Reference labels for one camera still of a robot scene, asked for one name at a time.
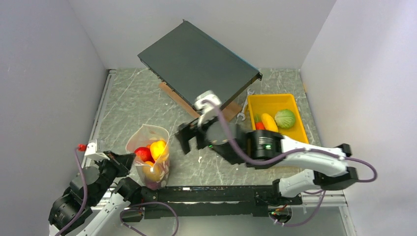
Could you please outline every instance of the red apple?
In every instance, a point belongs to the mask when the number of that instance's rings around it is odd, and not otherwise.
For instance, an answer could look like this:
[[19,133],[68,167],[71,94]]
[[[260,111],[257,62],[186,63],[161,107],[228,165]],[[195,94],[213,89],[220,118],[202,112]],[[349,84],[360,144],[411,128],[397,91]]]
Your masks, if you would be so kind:
[[139,157],[143,162],[151,161],[155,163],[152,158],[152,154],[150,153],[149,148],[147,147],[139,147],[135,150],[136,157]]

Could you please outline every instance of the plastic tray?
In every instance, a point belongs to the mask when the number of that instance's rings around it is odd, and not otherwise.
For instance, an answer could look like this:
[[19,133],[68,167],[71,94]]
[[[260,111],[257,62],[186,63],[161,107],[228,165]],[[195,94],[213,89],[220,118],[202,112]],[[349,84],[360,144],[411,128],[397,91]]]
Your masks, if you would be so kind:
[[278,128],[278,132],[299,142],[308,143],[296,100],[292,94],[250,95],[248,96],[248,109],[250,121],[252,122],[252,129],[255,129],[254,117],[256,114],[260,116],[262,113],[268,113],[272,117],[275,117],[275,114],[278,111],[289,109],[296,115],[296,123],[289,129]]

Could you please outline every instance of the red connector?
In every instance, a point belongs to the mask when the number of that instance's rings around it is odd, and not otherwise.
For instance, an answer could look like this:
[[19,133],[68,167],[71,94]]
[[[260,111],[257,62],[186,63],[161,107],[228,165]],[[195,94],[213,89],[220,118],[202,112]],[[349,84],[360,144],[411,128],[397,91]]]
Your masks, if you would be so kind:
[[78,144],[78,151],[86,151],[87,145],[85,144]]

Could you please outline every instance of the marble table surface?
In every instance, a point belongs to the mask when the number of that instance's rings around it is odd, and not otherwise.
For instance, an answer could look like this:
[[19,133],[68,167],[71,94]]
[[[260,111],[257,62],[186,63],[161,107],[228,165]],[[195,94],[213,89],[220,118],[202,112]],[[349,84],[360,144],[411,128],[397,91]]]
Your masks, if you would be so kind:
[[[291,93],[294,95],[310,144],[321,145],[316,126],[307,102],[298,70],[260,69],[264,75],[250,88],[256,94]],[[173,135],[181,123],[192,117],[167,94],[159,89],[160,81],[151,71],[143,68],[118,69],[110,91],[98,138],[106,149],[126,153],[129,138],[142,126],[151,124],[164,127]],[[246,91],[236,98],[243,105]],[[243,126],[250,128],[249,113]],[[241,122],[234,118],[231,122]],[[271,184],[273,180],[292,176],[300,171],[296,167],[273,167],[267,170],[247,168],[243,164],[231,165],[214,151],[196,149],[190,142],[191,152],[184,155],[179,142],[170,138],[170,175],[168,186],[191,185],[256,185]],[[134,168],[130,174],[139,181]]]

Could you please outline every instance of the white wall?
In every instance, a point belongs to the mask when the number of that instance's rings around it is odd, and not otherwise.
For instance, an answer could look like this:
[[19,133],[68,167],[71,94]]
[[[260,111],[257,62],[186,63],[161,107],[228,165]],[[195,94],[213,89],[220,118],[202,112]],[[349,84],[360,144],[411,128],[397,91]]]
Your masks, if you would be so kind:
[[324,145],[379,171],[346,190],[360,236],[417,232],[416,26],[415,0],[338,0],[301,67]]
[[336,0],[70,0],[107,68],[143,66],[137,54],[182,19],[257,67],[300,68]]
[[2,0],[0,79],[1,235],[48,235],[106,70],[68,1]]

